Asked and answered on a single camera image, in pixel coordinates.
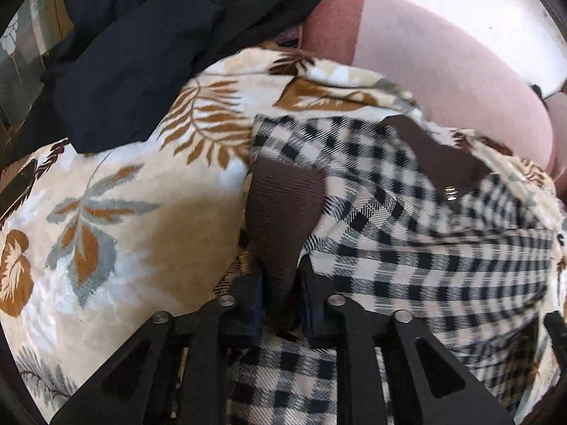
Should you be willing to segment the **black white checked shirt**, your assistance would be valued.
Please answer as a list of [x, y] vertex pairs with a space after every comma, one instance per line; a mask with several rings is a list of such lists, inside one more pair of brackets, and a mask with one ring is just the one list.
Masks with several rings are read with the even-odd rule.
[[365, 309], [405, 309], [510, 413], [532, 404], [566, 252], [559, 200], [522, 159], [466, 136], [438, 143], [404, 116], [259, 115], [251, 176], [262, 161], [322, 178], [315, 226], [291, 239], [315, 271]]

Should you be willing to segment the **cream leaf pattern blanket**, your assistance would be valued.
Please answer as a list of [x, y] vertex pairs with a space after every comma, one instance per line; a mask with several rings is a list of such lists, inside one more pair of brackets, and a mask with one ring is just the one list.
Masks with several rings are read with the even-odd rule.
[[[481, 140], [427, 120], [409, 92], [383, 75], [302, 55], [249, 48], [190, 80], [148, 140], [100, 154], [65, 141], [33, 154], [35, 173], [1, 223], [1, 325], [16, 377], [50, 419], [146, 319], [182, 315], [225, 294], [252, 269], [244, 201], [259, 116], [346, 116], [378, 123], [404, 116], [438, 143]], [[552, 180], [529, 160], [528, 178]], [[325, 190], [290, 182], [266, 200], [301, 196], [315, 212]], [[566, 213], [560, 202], [566, 228]], [[523, 420], [560, 376], [543, 318], [566, 308], [566, 252], [552, 280], [554, 305]]]

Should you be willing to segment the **pink sofa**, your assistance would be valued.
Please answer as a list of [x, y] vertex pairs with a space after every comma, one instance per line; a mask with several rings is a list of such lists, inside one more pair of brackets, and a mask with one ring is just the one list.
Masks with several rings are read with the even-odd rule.
[[446, 19], [406, 0], [322, 0], [303, 24], [302, 47], [384, 74], [435, 123], [480, 131], [533, 160], [566, 197], [566, 92], [540, 98]]

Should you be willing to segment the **dark navy garment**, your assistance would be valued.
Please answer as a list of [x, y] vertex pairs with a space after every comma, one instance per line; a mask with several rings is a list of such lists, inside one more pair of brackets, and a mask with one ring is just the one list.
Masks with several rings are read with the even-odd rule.
[[222, 58], [303, 22], [321, 0], [64, 0], [71, 33], [8, 161], [68, 139], [80, 154], [144, 141], [182, 87]]

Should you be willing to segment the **wooden cabinet with glass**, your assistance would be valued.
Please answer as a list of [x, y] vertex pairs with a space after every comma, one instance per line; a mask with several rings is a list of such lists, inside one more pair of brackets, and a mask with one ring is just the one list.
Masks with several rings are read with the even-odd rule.
[[1, 143], [21, 126], [42, 89], [48, 53], [72, 30], [63, 0], [1, 0]]

